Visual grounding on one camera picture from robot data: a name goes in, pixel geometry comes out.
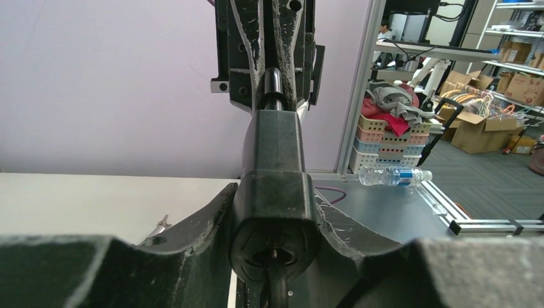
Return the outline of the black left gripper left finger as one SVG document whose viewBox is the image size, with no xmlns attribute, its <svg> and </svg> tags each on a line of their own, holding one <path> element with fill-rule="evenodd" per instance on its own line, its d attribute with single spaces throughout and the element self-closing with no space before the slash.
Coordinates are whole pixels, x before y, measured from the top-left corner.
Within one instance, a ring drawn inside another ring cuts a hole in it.
<svg viewBox="0 0 544 308">
<path fill-rule="evenodd" d="M 1 238 L 2 307 L 226 307 L 226 185 L 206 206 L 141 245 L 107 235 Z"/>
</svg>

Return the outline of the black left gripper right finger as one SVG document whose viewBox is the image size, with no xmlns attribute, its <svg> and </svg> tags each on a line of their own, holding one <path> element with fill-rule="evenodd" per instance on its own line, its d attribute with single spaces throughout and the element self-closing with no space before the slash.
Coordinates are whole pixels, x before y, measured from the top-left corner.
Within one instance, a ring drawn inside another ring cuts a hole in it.
<svg viewBox="0 0 544 308">
<path fill-rule="evenodd" d="M 316 193 L 321 251 L 298 307 L 542 307 L 540 237 L 415 239 L 400 244 Z"/>
</svg>

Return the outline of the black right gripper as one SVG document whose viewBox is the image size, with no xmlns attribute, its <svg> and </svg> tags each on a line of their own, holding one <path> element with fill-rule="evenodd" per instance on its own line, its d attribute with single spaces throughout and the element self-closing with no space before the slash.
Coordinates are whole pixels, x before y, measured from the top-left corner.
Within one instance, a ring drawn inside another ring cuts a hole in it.
<svg viewBox="0 0 544 308">
<path fill-rule="evenodd" d="M 318 100 L 325 47 L 315 41 L 314 1 L 212 1 L 218 76 L 213 93 L 227 93 L 247 112 L 308 110 Z"/>
</svg>

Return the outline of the black padlock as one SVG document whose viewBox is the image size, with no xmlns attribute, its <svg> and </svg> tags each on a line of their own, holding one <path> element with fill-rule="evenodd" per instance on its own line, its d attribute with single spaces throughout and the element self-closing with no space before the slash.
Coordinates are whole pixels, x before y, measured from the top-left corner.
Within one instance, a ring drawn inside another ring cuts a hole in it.
<svg viewBox="0 0 544 308">
<path fill-rule="evenodd" d="M 232 268 L 245 282 L 263 282 L 274 262 L 293 280 L 310 266 L 320 246 L 299 116 L 287 109 L 279 69 L 264 72 L 262 87 L 244 140 L 229 247 Z"/>
</svg>

